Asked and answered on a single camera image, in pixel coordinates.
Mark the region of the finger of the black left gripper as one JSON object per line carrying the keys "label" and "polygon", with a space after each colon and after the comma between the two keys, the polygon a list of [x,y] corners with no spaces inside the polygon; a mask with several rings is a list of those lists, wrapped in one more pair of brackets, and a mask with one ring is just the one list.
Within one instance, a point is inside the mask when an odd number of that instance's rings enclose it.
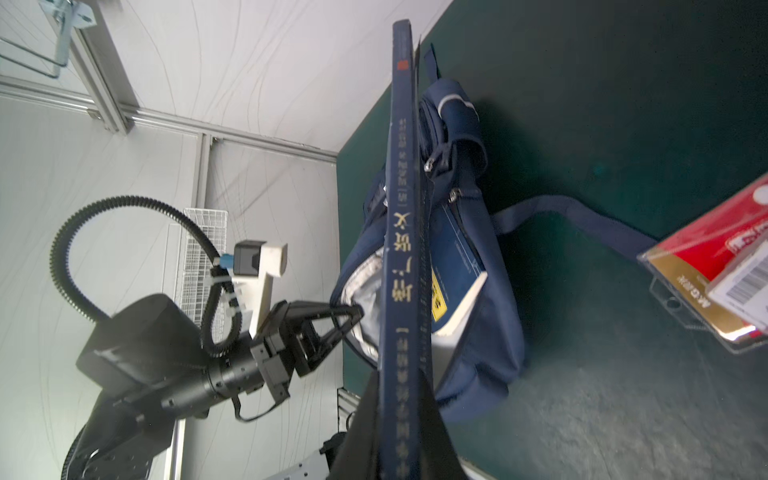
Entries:
{"label": "finger of the black left gripper", "polygon": [[339,323],[336,317],[332,317],[331,321],[332,329],[324,334],[316,330],[315,320],[308,320],[302,324],[299,335],[302,351],[299,360],[300,377],[314,372],[354,327],[352,319]]}
{"label": "finger of the black left gripper", "polygon": [[346,335],[364,314],[359,305],[331,305],[316,301],[291,302],[287,318],[291,328],[304,336],[323,336],[330,328]]}

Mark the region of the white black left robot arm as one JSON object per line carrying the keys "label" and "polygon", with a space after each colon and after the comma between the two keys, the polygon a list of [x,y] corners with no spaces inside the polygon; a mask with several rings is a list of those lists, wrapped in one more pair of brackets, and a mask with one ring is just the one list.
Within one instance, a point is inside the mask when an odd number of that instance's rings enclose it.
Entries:
{"label": "white black left robot arm", "polygon": [[293,376],[315,371],[362,319],[359,305],[281,301],[257,336],[243,332],[221,357],[206,354],[199,328],[165,294],[145,297],[97,324],[77,359],[101,388],[65,458],[64,479],[146,479],[171,446],[178,421],[267,388],[276,405]]}

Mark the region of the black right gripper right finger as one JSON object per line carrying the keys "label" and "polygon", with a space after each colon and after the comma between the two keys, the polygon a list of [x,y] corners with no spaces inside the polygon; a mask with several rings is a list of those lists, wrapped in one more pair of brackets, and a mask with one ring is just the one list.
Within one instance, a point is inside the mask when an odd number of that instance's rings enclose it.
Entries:
{"label": "black right gripper right finger", "polygon": [[420,479],[465,480],[467,475],[450,440],[426,375],[419,372]]}

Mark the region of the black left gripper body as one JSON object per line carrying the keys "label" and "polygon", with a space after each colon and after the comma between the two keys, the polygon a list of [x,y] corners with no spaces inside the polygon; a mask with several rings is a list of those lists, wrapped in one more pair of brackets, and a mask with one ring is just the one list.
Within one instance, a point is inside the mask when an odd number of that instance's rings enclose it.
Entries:
{"label": "black left gripper body", "polygon": [[251,351],[275,402],[289,398],[294,373],[304,377],[312,372],[303,344],[309,307],[306,301],[281,301],[259,323]]}

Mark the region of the dark blue book top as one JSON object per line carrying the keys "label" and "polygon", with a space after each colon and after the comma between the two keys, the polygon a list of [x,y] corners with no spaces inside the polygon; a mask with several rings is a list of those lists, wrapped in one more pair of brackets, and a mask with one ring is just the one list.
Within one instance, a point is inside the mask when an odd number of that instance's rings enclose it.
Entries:
{"label": "dark blue book top", "polygon": [[379,343],[379,466],[383,479],[421,476],[419,397],[428,352],[417,59],[412,24],[392,26],[391,104]]}

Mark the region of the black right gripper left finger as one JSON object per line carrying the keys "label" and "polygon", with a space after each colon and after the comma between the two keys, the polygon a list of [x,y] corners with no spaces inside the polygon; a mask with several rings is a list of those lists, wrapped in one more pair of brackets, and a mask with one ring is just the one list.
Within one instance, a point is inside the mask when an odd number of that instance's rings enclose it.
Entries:
{"label": "black right gripper left finger", "polygon": [[379,372],[369,377],[351,429],[336,455],[328,479],[374,480],[379,478]]}

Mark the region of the navy blue student backpack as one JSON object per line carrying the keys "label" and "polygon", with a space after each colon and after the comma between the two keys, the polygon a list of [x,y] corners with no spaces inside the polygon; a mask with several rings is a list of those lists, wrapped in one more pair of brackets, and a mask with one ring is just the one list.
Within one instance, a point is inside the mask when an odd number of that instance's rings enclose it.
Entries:
{"label": "navy blue student backpack", "polygon": [[477,183],[488,166],[478,112],[461,85],[441,75],[433,50],[424,64],[429,85],[419,103],[419,143],[432,193],[432,371],[440,413],[451,423],[505,400],[525,364],[500,236],[553,213],[629,260],[654,240],[563,195],[535,196],[490,213]]}

